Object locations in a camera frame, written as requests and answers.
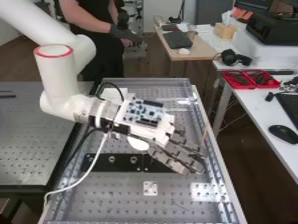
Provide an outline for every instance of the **monitor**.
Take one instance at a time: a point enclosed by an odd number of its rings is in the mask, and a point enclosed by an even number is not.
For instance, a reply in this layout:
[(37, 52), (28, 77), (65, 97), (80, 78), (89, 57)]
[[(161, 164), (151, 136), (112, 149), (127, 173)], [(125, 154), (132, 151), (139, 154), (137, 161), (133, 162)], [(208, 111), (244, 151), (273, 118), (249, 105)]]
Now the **monitor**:
[(236, 0), (236, 7), (253, 12), (269, 11), (273, 0)]

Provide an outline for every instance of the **mounting hole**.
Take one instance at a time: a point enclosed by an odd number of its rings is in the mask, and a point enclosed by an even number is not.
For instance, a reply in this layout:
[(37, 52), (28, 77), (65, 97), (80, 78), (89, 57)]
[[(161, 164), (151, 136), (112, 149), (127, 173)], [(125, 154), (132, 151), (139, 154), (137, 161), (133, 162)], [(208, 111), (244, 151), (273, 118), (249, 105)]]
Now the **mounting hole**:
[(111, 157), (109, 157), (109, 162), (111, 162), (111, 163), (115, 163), (115, 161), (116, 161), (115, 156), (111, 156)]
[(136, 164), (136, 163), (137, 163), (137, 157), (136, 157), (136, 156), (132, 156), (132, 157), (131, 157), (131, 163), (132, 163), (132, 164)]

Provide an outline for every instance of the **perforated metal table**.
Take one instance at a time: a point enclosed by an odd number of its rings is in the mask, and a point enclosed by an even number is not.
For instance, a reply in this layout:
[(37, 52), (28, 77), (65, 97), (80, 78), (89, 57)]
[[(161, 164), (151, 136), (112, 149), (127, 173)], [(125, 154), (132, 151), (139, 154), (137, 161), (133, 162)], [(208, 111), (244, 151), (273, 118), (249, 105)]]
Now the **perforated metal table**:
[(75, 124), (40, 110), (40, 82), (3, 82), (0, 91), (16, 95), (0, 99), (0, 193), (40, 193), (48, 188)]
[[(108, 79), (143, 99), (165, 104), (186, 127), (194, 142), (202, 138), (208, 118), (196, 88), (188, 79)], [(101, 134), (91, 137), (60, 186), (81, 175), (84, 156), (96, 152)], [(92, 172), (81, 185), (51, 198), (40, 224), (234, 223), (246, 219), (229, 178), (210, 125), (205, 141), (206, 173)], [(109, 139), (103, 153), (140, 153), (125, 137)], [(144, 182), (155, 181), (157, 196), (147, 196)]]

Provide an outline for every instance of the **red tray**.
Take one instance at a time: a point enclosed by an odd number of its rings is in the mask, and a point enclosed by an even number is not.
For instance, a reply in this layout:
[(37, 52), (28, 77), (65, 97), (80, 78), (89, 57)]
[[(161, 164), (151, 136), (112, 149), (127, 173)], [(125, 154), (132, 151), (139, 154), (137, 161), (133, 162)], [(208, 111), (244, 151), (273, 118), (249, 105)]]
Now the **red tray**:
[(266, 71), (246, 70), (244, 72), (256, 83), (257, 88), (261, 89), (280, 88), (281, 83), (273, 78), (273, 76)]
[(256, 89), (256, 83), (245, 74), (238, 70), (228, 70), (221, 72), (222, 77), (234, 89)]

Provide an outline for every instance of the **keyboard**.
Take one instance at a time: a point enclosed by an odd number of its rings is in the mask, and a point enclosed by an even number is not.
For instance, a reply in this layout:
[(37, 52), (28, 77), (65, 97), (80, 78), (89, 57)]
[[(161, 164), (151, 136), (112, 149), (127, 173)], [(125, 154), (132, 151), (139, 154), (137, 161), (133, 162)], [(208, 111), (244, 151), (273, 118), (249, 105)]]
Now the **keyboard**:
[(193, 46), (193, 42), (181, 31), (165, 33), (164, 37), (171, 49), (190, 48)]
[(298, 129), (298, 94), (277, 94), (277, 99)]

